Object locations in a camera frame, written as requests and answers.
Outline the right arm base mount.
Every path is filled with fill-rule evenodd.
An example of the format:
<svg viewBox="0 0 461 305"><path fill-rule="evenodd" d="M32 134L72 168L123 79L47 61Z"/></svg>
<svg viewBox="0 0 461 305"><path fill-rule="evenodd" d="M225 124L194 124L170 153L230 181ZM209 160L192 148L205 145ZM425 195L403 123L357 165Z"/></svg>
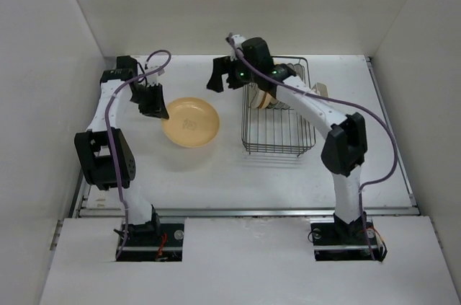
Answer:
<svg viewBox="0 0 461 305"><path fill-rule="evenodd" d="M327 261L378 261L382 262L388 248L371 220L366 229L359 218L350 224L341 220L316 218L310 221L308 239L313 243L315 260Z"/></svg>

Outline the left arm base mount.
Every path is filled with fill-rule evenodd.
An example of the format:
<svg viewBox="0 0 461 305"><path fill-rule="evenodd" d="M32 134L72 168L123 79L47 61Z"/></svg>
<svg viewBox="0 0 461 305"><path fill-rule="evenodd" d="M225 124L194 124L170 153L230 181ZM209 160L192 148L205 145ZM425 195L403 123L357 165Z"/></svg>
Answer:
<svg viewBox="0 0 461 305"><path fill-rule="evenodd" d="M115 229L119 240L117 262L181 262L185 235L184 222L153 224L147 222L128 226L123 244L124 226Z"/></svg>

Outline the yellow plate with drawing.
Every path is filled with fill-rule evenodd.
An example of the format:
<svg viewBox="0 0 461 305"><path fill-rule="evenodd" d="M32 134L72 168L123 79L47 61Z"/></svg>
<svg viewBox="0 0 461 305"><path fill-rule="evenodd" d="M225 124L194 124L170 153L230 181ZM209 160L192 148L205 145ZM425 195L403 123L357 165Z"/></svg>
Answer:
<svg viewBox="0 0 461 305"><path fill-rule="evenodd" d="M220 117L208 102L182 97L167 105L168 119L161 121L166 137L178 146L198 148L209 144L220 130Z"/></svg>

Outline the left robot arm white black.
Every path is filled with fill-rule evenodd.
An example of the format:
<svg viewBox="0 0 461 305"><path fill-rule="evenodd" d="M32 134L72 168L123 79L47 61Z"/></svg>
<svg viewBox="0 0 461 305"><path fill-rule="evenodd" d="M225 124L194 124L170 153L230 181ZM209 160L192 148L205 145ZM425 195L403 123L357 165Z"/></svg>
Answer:
<svg viewBox="0 0 461 305"><path fill-rule="evenodd" d="M132 184L136 176L134 153L128 145L119 119L128 104L137 105L141 115L169 119L163 86L158 82L172 55L151 66L132 56L119 56L114 69L105 70L99 80L97 110L84 132L74 136L74 146L86 182L101 191L115 189L125 217L117 231L123 244L155 244L162 236L158 214Z"/></svg>

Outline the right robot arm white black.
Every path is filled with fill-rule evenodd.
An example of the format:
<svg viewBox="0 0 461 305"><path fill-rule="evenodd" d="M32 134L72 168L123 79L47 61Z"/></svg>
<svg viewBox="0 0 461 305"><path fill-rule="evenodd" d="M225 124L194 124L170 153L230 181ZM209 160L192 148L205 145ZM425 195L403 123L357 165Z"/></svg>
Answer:
<svg viewBox="0 0 461 305"><path fill-rule="evenodd" d="M229 34L231 54L215 58L207 88L222 92L254 83L306 119L323 137L321 161L334 181L336 205L332 230L338 244L364 244L367 219L359 198L361 166L367 152L364 118L327 104L287 64L276 64L265 40Z"/></svg>

